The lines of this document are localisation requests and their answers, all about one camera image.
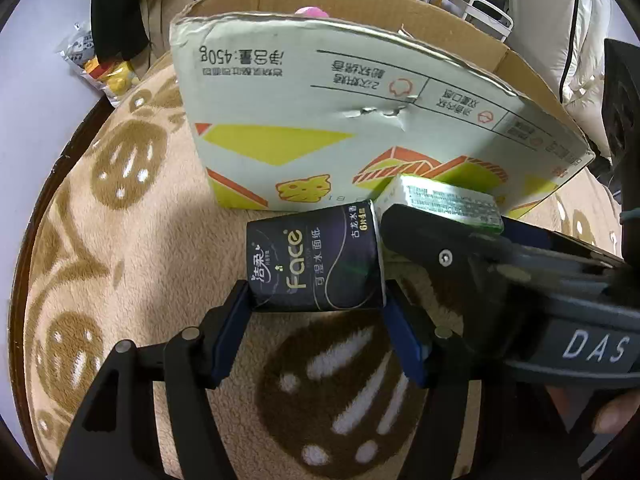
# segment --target black tissue package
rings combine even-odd
[[[379,308],[384,277],[371,200],[249,222],[246,264],[255,308]]]

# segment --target cardboard box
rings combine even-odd
[[[303,6],[332,19],[279,14]],[[403,173],[490,193],[517,218],[593,158],[517,54],[418,0],[199,0],[170,43],[224,206],[374,199]]]

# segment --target white floor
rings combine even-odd
[[[90,19],[90,0],[21,0],[0,31],[0,319],[6,323],[15,263],[47,175],[100,94],[54,52]],[[0,331],[0,414],[23,449]]]

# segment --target human hand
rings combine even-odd
[[[622,430],[640,407],[640,390],[627,392],[606,404],[593,421],[593,433],[615,434]]]

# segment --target metal screw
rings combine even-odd
[[[200,330],[197,326],[188,326],[182,331],[182,339],[186,339],[187,341],[191,341],[192,339],[196,339],[200,335]]]
[[[115,348],[118,354],[124,354],[124,352],[128,352],[131,348],[131,341],[129,341],[128,339],[118,341]]]
[[[448,249],[443,249],[438,254],[438,261],[443,267],[449,267],[453,263],[453,254]]]
[[[438,339],[449,339],[453,335],[453,332],[446,326],[437,326],[436,330],[433,331],[433,335]]]

